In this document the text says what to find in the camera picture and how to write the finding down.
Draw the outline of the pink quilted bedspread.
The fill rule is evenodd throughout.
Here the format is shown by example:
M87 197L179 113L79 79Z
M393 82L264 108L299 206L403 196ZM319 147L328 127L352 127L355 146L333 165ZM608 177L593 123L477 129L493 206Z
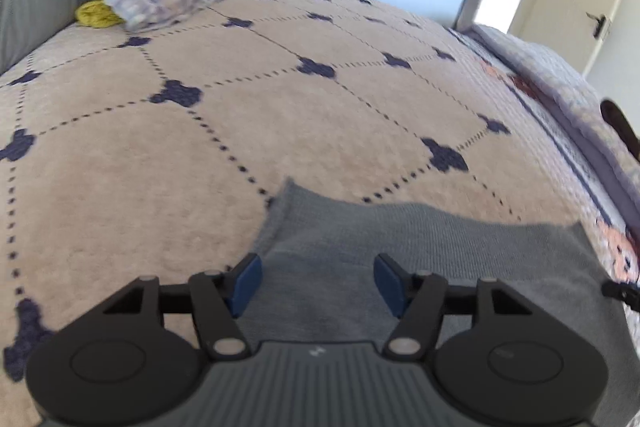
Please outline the pink quilted bedspread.
M142 273L247 252L286 179L489 222L623 223L533 83L374 0L224 0L136 36L64 29L1 78L1 343Z

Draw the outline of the folded lavender blanket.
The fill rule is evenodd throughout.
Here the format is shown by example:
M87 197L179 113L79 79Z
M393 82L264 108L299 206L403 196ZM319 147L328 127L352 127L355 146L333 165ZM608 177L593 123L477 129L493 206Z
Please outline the folded lavender blanket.
M552 49L504 34L484 25L466 33L498 59L533 83L549 104L548 111L590 162L620 213L639 218L639 161L602 118L600 98L590 84Z

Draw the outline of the dark brown curved object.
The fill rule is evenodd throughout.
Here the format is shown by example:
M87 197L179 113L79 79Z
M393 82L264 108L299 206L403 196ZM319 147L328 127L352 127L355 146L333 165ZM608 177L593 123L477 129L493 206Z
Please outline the dark brown curved object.
M600 103L600 112L603 120L620 137L626 145L627 150L629 150L629 153L631 153L634 158L639 159L640 142L638 135L634 133L634 129L631 128L622 110L612 100L605 98Z

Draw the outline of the grey knit cat sweater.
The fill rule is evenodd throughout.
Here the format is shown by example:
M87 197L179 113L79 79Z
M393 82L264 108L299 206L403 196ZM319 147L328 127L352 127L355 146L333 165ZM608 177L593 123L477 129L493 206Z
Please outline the grey knit cat sweater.
M594 420L628 426L639 413L639 358L626 314L601 293L608 274L581 225L498 225L425 204L363 206L286 181L253 249L264 279L241 317L247 340L382 343L394 318L375 287L373 262L454 284L506 282L590 341L610 376Z

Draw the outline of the yellow crumpled cloth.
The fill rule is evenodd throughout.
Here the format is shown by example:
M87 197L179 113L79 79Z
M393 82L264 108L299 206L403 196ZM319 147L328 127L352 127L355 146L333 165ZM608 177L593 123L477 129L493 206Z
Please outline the yellow crumpled cloth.
M75 11L75 18L81 26L98 29L118 26L124 22L104 0L91 0L82 4Z

